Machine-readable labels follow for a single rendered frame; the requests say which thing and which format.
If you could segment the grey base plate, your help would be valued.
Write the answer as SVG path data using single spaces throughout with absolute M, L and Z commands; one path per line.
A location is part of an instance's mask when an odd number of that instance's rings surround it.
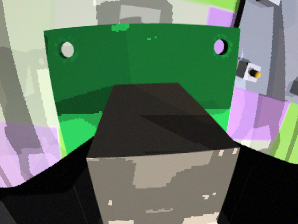
M 234 87 L 298 104 L 298 0 L 241 0 Z

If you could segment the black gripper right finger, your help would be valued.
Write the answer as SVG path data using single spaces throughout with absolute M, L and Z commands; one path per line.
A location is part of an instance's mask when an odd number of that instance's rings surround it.
M 298 164 L 239 145 L 217 224 L 298 224 Z

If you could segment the green board with square handle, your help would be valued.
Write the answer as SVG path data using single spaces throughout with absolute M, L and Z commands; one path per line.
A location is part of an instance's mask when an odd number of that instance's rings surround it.
M 216 224 L 239 152 L 227 133 L 239 32 L 160 23 L 44 31 L 65 152 L 94 135 L 85 159 L 102 224 Z

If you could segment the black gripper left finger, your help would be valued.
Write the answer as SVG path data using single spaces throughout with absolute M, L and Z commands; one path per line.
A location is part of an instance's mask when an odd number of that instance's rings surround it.
M 102 224 L 85 159 L 93 136 L 31 180 L 0 186 L 0 224 Z

